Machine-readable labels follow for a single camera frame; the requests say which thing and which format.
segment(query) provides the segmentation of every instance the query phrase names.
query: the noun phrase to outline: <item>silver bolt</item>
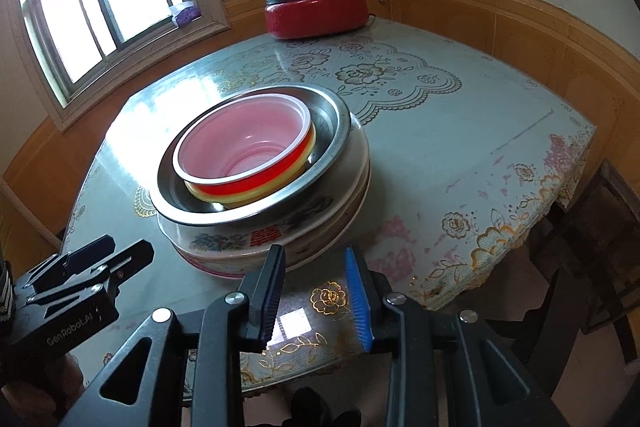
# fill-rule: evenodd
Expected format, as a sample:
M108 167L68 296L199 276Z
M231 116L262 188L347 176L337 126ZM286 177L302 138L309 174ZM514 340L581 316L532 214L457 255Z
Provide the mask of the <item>silver bolt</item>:
M155 320L155 322L167 322L167 320L171 318L171 310L158 308L151 314L151 318Z
M462 310L458 316L465 324L473 324L478 320L478 314L473 310Z
M231 292L226 294L225 301L227 304L241 304L244 302L244 294L240 292Z
M386 295L386 301L393 306L399 306L406 302L406 296L398 292L392 292Z

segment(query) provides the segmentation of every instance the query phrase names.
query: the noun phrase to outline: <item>floor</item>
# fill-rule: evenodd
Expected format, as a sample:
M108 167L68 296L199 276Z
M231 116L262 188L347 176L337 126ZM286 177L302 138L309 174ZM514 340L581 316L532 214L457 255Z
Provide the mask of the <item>floor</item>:
M530 263L526 247L510 253L487 282L459 296L446 309L471 307L489 319L519 320L543 301L547 284ZM310 386L338 414L358 408L364 427L385 423L389 359L369 355L353 360L331 375L308 378L286 388L245 401L247 425L279 425L287 418L284 396ZM588 336L578 332L571 358L553 395L553 401L572 427L604 427L633 383L624 373L618 339L612 327Z

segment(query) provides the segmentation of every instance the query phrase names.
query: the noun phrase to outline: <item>floral tablecloth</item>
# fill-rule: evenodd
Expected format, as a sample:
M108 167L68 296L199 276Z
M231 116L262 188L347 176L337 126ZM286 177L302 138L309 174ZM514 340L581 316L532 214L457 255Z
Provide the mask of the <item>floral tablecloth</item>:
M122 286L121 318L76 350L88 378L153 309L199 309L237 287L175 254L146 188L159 155L194 116L228 94L279 82L320 84L343 97L364 124L371 185L345 239L287 275L270 346L242 357L248 391L360 352L342 267L347 242L396 291L439 309L484 280L554 201L568 203L594 133L523 73L385 20L324 39L260 36L201 58L127 102L76 201L63 251L104 233L119 248L144 238L156 250L152 265Z

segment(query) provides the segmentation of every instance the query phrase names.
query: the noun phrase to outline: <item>metal basin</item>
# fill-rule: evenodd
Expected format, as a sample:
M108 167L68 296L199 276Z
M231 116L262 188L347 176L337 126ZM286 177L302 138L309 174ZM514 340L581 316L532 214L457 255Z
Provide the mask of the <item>metal basin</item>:
M281 92L302 100L309 108L311 120L316 126L316 145L309 156L310 167L300 178L277 192L238 208L227 209L218 203L206 203L191 195L182 179L175 173L172 158L180 138L197 120L211 111L252 94ZM162 155L158 166L156 183L150 187L151 200L160 214L176 223L191 226L223 225L257 216L267 209L291 203L313 184L335 161L344 148L351 128L349 109L342 99L329 89L309 84L277 84L275 86L249 89L234 94L188 123L171 142Z

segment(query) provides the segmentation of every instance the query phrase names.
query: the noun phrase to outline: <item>hand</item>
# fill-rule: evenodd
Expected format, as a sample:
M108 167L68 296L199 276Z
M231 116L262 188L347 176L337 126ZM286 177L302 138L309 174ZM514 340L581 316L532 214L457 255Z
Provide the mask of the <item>hand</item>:
M67 354L47 365L45 374L62 391L65 408L69 410L84 392L78 361ZM29 427L55 427L60 422L54 417L56 403L52 397L30 383L14 380L2 388L2 393L14 412Z

